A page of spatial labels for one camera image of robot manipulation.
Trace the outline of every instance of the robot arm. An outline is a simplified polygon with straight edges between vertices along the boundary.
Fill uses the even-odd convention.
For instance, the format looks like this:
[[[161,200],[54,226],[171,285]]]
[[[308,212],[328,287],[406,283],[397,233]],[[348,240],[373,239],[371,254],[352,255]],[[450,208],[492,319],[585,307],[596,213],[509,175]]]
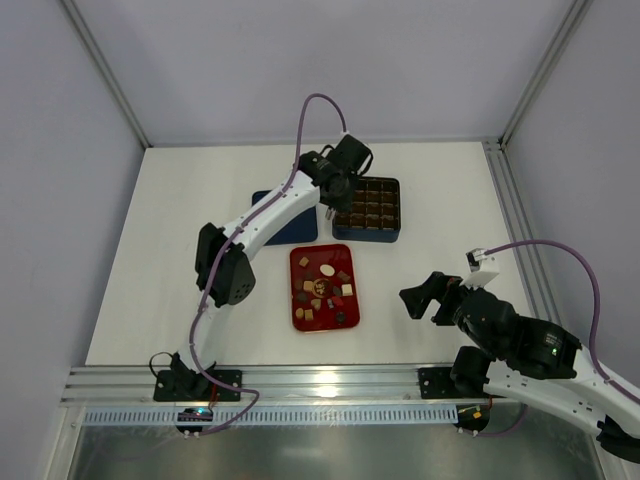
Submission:
[[[327,146],[321,153],[312,151],[301,155],[287,191],[264,211],[263,207],[280,195],[290,176],[248,212],[222,228],[211,223],[202,227],[195,262],[196,284],[200,291],[207,286],[216,256],[231,234],[240,229],[221,257],[208,292],[208,308],[197,322],[193,336],[196,355],[209,375],[213,375],[216,360],[212,348],[213,329],[225,322],[233,306],[247,298],[255,287],[251,261],[260,248],[297,215],[318,203],[331,210],[350,211],[358,179],[369,169],[372,160],[373,155],[366,145],[345,134],[335,148]],[[245,218],[256,212],[259,214],[243,227]],[[163,374],[162,390],[176,400],[207,400],[211,383],[198,373],[190,347],[185,343],[172,355],[170,371]]]
[[[484,392],[546,411],[596,436],[610,453],[640,463],[640,405],[598,375],[576,337],[559,325],[518,315],[484,289],[499,273],[495,257],[474,250],[467,260],[471,273],[465,279],[433,272],[424,284],[400,292],[411,318],[422,318],[435,300],[440,308],[431,320],[457,326],[479,347],[458,352],[451,371],[456,387],[470,396]]]

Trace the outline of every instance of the snack piece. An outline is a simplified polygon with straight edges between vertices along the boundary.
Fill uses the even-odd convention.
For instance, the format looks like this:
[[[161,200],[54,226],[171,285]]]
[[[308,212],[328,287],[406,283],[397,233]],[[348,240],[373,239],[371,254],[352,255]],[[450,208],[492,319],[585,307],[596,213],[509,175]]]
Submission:
[[[331,282],[326,278],[318,278],[313,282],[313,294],[318,298],[331,296]]]
[[[351,280],[351,277],[346,273],[344,273],[342,270],[338,272],[338,278],[342,280],[344,283],[349,283],[349,280]]]
[[[347,283],[345,285],[342,286],[342,296],[343,297],[350,297],[351,295],[353,295],[353,287],[351,286],[350,283]]]
[[[333,275],[336,273],[336,269],[331,265],[325,263],[324,265],[320,265],[320,273],[322,273],[325,277],[333,277]]]

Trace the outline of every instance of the white wall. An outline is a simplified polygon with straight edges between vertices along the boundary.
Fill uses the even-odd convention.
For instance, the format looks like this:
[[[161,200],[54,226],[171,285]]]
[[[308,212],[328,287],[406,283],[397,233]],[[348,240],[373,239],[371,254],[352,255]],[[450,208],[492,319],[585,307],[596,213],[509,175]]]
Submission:
[[[601,359],[640,385],[640,3],[596,1],[509,148],[539,235],[592,263]],[[586,275],[551,254],[564,319],[587,340]]]
[[[142,150],[57,2],[2,2],[0,65],[0,465],[25,480],[84,361]]]
[[[159,145],[498,136],[571,0],[77,3]]]

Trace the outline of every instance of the dark blue mat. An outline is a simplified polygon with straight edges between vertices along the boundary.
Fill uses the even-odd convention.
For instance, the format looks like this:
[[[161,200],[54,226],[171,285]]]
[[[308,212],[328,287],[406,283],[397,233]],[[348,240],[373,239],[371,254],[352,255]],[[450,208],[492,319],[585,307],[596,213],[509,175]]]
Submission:
[[[258,203],[270,190],[261,190],[251,196],[251,205]],[[315,242],[318,239],[316,207],[305,210],[286,224],[265,245],[290,245]]]

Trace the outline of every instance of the white table surface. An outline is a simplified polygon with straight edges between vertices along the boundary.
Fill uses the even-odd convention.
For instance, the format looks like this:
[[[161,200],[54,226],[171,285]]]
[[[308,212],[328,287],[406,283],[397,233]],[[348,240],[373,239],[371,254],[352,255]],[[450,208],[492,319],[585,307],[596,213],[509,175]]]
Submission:
[[[215,331],[222,364],[451,362],[469,344],[454,327],[411,320],[398,292],[433,270],[465,276],[465,253],[509,238],[482,145],[371,145],[369,175],[400,181],[402,229],[396,243],[345,242],[352,250],[360,324],[304,334],[289,307],[288,254],[263,248],[253,262],[257,285]],[[154,148],[147,150],[98,317],[87,365],[144,365],[176,351],[187,337],[200,292],[195,286],[198,231],[222,225],[250,206],[251,194],[273,188],[294,147]],[[316,243],[337,243],[318,207]],[[488,290],[530,311],[515,257],[499,254],[501,275]]]

